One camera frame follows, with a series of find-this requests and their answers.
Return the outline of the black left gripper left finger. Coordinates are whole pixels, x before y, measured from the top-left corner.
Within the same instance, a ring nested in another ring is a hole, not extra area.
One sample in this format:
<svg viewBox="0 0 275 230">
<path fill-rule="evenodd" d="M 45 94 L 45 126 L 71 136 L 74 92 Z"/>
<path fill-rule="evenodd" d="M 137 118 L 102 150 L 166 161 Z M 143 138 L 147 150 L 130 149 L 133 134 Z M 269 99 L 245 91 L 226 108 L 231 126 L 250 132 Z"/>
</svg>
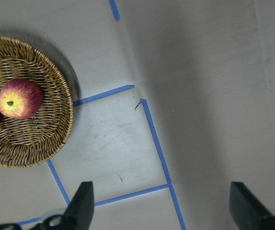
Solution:
<svg viewBox="0 0 275 230">
<path fill-rule="evenodd" d="M 82 182 L 66 209 L 44 214 L 35 225 L 36 230 L 87 230 L 94 215 L 92 182 Z"/>
</svg>

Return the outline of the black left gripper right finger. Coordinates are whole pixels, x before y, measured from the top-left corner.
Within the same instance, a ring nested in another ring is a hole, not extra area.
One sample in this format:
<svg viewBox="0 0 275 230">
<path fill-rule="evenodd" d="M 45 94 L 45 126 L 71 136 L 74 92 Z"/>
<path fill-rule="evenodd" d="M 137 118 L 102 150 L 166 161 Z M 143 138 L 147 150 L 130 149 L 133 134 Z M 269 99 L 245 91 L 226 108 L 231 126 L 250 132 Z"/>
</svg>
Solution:
<svg viewBox="0 0 275 230">
<path fill-rule="evenodd" d="M 275 230 L 275 215 L 243 182 L 230 184 L 229 211 L 240 230 Z"/>
</svg>

